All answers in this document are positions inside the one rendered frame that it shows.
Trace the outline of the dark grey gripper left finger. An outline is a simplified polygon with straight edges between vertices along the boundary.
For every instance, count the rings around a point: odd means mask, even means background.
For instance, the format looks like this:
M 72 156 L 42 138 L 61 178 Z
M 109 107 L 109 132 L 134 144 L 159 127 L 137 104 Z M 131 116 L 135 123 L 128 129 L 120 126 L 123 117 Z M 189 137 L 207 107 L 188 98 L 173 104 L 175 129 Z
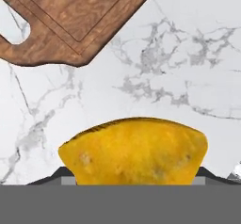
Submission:
M 51 176 L 39 179 L 30 185 L 76 185 L 75 177 L 70 170 L 65 167 L 60 167 Z

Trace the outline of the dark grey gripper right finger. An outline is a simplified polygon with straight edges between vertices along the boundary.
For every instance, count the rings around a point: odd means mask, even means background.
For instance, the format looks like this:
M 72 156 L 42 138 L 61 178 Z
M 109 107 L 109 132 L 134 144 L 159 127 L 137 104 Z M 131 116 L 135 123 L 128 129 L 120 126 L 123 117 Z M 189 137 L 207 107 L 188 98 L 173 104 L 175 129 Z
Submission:
M 235 184 L 234 181 L 218 177 L 204 167 L 200 167 L 194 180 L 193 185 L 217 185 L 217 184 Z

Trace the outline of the wooden cutting board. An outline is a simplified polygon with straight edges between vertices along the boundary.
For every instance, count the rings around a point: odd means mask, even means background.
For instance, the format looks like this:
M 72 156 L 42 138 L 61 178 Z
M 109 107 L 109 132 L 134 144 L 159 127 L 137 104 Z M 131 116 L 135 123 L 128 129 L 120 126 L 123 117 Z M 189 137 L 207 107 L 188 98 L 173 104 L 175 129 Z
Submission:
M 0 37 L 0 58 L 25 67 L 84 66 L 147 0 L 4 0 L 30 24 L 29 37 Z

